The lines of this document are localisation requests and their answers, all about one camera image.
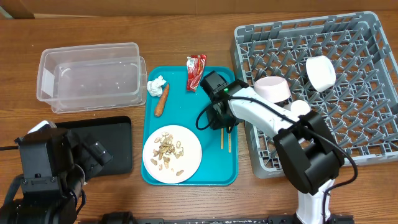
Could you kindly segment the pink shallow bowl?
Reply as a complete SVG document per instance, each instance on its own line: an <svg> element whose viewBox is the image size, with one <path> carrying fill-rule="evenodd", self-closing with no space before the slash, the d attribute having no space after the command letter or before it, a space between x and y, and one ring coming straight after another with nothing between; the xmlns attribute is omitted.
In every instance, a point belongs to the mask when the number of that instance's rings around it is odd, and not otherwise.
<svg viewBox="0 0 398 224"><path fill-rule="evenodd" d="M287 80L282 77L264 77L254 82L255 92L264 99L278 103L290 98Z"/></svg>

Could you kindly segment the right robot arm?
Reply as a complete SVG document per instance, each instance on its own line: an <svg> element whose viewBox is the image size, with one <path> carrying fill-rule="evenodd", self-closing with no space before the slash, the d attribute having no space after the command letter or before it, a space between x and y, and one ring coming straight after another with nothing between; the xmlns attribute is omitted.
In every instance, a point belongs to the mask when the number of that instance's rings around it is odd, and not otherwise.
<svg viewBox="0 0 398 224"><path fill-rule="evenodd" d="M296 116L246 82L228 83L216 72L204 76L200 86L211 101L202 110L208 127L232 131L246 121L274 142L284 174L298 191L298 208L293 215L269 216L268 223L354 223L351 215L332 214L329 201L331 190L356 180L358 167L317 112Z"/></svg>

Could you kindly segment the red snack wrapper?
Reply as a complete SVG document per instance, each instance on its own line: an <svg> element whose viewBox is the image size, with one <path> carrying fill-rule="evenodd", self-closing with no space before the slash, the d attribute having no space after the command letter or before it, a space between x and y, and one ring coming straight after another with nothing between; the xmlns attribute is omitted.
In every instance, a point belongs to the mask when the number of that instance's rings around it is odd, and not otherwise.
<svg viewBox="0 0 398 224"><path fill-rule="evenodd" d="M187 57L187 91L196 92L205 69L206 58L205 54Z"/></svg>

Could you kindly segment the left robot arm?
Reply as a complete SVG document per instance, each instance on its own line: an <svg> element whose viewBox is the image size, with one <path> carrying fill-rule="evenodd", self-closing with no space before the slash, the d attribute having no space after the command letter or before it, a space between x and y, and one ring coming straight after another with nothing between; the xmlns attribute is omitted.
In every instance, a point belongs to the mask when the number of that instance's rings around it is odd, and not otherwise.
<svg viewBox="0 0 398 224"><path fill-rule="evenodd" d="M23 173L9 186L1 223L74 223L87 201L84 184L112 155L94 137L47 120L14 142Z"/></svg>

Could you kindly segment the white bowl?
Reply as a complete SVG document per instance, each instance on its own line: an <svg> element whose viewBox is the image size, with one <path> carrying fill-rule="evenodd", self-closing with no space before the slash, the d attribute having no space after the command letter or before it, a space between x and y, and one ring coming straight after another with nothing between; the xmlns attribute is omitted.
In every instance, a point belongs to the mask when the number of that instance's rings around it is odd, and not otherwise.
<svg viewBox="0 0 398 224"><path fill-rule="evenodd" d="M335 85L336 72L328 57L324 55L309 57L305 68L308 79L317 92L323 92Z"/></svg>

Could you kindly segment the white cup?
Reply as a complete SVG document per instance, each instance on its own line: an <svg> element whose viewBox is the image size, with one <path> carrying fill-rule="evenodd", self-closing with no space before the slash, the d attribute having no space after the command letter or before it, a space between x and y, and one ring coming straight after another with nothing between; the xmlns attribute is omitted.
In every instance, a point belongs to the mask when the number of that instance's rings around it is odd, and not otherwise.
<svg viewBox="0 0 398 224"><path fill-rule="evenodd" d="M287 105L284 106L285 109L291 111L296 116L306 115L307 113L311 112L310 105L303 100L295 100Z"/></svg>

